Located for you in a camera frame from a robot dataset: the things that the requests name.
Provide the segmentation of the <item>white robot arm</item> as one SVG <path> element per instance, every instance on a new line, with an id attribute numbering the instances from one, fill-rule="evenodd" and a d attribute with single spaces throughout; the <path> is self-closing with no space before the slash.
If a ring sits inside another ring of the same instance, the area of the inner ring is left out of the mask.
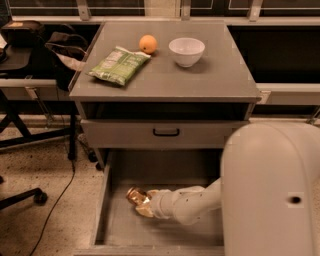
<path id="1" fill-rule="evenodd" d="M 319 128 L 251 123 L 228 139 L 218 180 L 154 190 L 136 210 L 191 225 L 220 208 L 225 256 L 318 256 L 312 185 L 319 172 Z"/>

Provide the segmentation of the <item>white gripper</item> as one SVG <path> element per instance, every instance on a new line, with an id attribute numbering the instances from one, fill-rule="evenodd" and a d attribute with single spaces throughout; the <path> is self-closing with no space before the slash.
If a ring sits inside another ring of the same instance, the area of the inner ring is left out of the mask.
<path id="1" fill-rule="evenodd" d="M 164 190 L 148 190 L 150 197 L 150 207 L 148 205 L 139 205 L 135 210 L 142 216 L 158 219 L 170 219 L 173 217 L 173 192 Z"/>

